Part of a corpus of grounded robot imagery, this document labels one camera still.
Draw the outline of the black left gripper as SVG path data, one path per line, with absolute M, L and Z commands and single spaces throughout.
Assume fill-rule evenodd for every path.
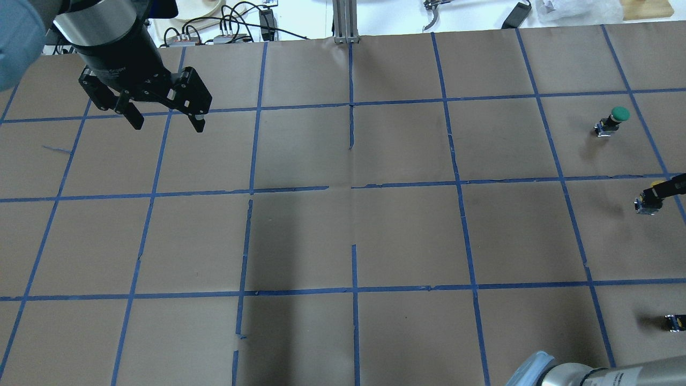
M 197 133 L 204 132 L 211 93 L 196 69 L 165 68 L 144 25 L 132 25 L 112 42 L 74 47 L 86 64 L 79 85 L 99 110 L 112 110 L 140 130 L 145 118 L 135 102 L 160 103 L 184 113 Z

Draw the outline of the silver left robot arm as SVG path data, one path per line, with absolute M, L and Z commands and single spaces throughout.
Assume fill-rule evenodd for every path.
M 83 59 L 78 81 L 96 108 L 122 115 L 139 130 L 144 117 L 136 102 L 160 103 L 186 115 L 201 133 L 212 95 L 196 69 L 165 68 L 144 24 L 177 15 L 175 1 L 2 1 L 2 91 L 19 85 L 54 27 Z

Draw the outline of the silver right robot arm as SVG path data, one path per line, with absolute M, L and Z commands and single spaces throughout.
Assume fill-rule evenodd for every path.
M 637 213 L 654 215 L 672 196 L 684 195 L 685 176 L 679 174 L 642 191 L 634 202 Z M 532 354 L 507 385 L 684 385 L 685 359 L 677 356 L 631 366 L 590 367 L 578 362 L 556 363 L 544 351 Z

